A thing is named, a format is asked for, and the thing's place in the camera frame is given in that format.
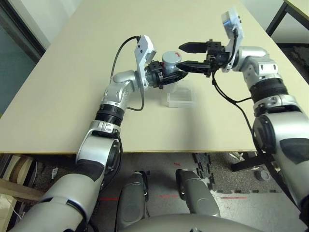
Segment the table leg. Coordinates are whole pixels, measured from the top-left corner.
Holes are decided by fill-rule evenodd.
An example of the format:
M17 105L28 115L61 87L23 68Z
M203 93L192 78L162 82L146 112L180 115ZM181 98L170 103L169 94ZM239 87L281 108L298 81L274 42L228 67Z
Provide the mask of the table leg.
M303 25L307 30L309 30L309 17L300 14L297 10L295 10L292 6L288 5L285 9L290 16L296 19L301 25Z
M278 12L276 13L275 17L273 18L273 20L271 21L270 25L268 26L268 28L266 29L266 33L271 36L275 29L277 28L277 26L279 25L279 23L282 21L283 17L286 14L286 8L288 7L288 4L286 2L284 2L282 4L282 6L280 7L280 9L278 10Z

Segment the red line on floor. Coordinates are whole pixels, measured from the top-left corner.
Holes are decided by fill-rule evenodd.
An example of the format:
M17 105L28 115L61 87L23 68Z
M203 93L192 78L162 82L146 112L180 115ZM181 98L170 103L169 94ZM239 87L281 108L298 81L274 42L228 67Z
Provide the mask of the red line on floor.
M221 197L221 199L247 199L247 197Z
M117 201L117 200L119 200L119 198L118 197L100 197L98 200L100 202L102 202L102 201Z
M170 198L170 195L159 195L161 198Z

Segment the tabletop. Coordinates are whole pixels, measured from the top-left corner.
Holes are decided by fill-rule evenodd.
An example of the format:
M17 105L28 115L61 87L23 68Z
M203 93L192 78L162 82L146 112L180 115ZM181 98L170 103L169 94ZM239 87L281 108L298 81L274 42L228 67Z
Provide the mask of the tabletop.
M0 152L74 154L94 119L109 84L120 44L132 35L148 35L155 59L189 42L212 38L228 43L221 14L235 6L242 20L244 46L261 46L277 61L291 95L309 113L309 87L271 38L238 0L84 0L56 37L0 119ZM136 69L131 42L119 56L115 73ZM203 61L205 54L183 60ZM249 96L242 73L217 72L223 91L233 99ZM121 137L125 152L254 150L241 112L223 99L201 74L185 80L196 107L168 108L167 93L145 92L141 112L126 110ZM129 106L140 106L134 93ZM253 102L240 104L253 123Z
M309 1L308 0L284 0L287 4L294 7L296 11L309 20Z

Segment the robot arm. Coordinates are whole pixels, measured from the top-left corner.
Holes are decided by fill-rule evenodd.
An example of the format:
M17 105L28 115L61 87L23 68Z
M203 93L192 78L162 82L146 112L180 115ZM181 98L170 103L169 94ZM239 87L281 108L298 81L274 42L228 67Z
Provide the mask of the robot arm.
M296 99L288 94L278 66L260 47L240 46L243 32L235 9L222 17L231 39L228 46L212 40L189 42L179 48L185 52L207 53L203 63L184 61L177 67L207 77L221 68L242 72L254 102L253 140L260 155L273 155L281 167L287 188L301 210L300 218L309 225L309 119Z
M95 120L78 150L75 172L60 178L12 232L84 231L103 188L104 176L117 163L120 126L129 95L139 88L143 91L150 86L163 88L188 74L175 65L174 72L165 72L161 62L152 61L154 55L149 37L141 36L135 49L137 70L120 72L111 78Z

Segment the wall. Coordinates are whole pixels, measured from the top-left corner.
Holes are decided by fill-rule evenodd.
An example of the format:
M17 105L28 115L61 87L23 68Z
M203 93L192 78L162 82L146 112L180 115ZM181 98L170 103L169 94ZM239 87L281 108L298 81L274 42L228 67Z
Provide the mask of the wall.
M47 49L81 0L9 0L19 16Z
M264 30L269 26L283 0L241 0ZM309 43L309 30L286 14L271 38L276 43Z
M283 3L283 0L241 1L263 29L268 27ZM9 0L9 2L47 49L81 0ZM309 43L309 31L287 14L272 38L276 43Z

